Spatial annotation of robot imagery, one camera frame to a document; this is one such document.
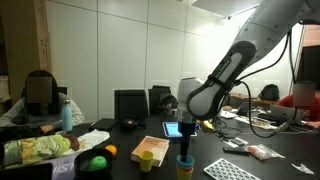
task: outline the book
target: book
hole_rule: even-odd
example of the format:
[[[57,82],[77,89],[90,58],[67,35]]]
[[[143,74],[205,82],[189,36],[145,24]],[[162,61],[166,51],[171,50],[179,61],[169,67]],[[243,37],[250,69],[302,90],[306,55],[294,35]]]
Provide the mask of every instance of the book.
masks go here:
[[[79,153],[63,156],[56,159],[41,161],[36,164],[51,163],[53,165],[52,180],[74,179],[74,160]]]
[[[160,167],[169,148],[169,140],[146,136],[131,153],[131,160],[140,162],[139,154],[143,151],[153,153],[152,166]]]

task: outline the person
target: person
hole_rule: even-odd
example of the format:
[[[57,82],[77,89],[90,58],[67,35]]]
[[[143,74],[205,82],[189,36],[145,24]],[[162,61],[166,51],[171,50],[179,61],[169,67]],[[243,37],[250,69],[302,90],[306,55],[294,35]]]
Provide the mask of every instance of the person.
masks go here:
[[[278,106],[299,109],[302,120],[307,126],[320,127],[320,98],[315,97],[316,84],[311,81],[299,81],[293,85],[293,94],[276,103]]]
[[[31,72],[26,79],[25,89],[23,97],[0,118],[0,127],[38,124],[44,134],[60,129],[64,100],[70,100],[73,126],[84,122],[84,116],[78,106],[66,95],[58,92],[57,82],[49,72]]]

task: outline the green ball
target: green ball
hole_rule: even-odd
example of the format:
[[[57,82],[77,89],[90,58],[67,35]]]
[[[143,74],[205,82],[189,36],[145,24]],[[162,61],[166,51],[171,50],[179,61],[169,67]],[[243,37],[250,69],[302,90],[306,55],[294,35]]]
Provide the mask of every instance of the green ball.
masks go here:
[[[107,160],[103,156],[97,156],[90,161],[89,171],[98,171],[107,167]]]

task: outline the tablet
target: tablet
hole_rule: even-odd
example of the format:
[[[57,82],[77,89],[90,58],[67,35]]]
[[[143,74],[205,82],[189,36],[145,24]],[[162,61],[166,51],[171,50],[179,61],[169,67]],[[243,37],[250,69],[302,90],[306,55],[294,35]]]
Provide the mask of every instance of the tablet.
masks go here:
[[[182,137],[182,134],[178,131],[178,122],[164,122],[162,125],[167,137]],[[197,133],[194,132],[191,136],[197,136]]]

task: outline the orange ball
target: orange ball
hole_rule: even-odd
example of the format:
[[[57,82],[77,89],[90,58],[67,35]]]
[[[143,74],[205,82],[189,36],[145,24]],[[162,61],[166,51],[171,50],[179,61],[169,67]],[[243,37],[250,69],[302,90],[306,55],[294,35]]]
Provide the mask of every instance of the orange ball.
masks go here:
[[[113,156],[117,154],[117,148],[114,145],[108,145],[105,147],[106,150],[109,150]]]

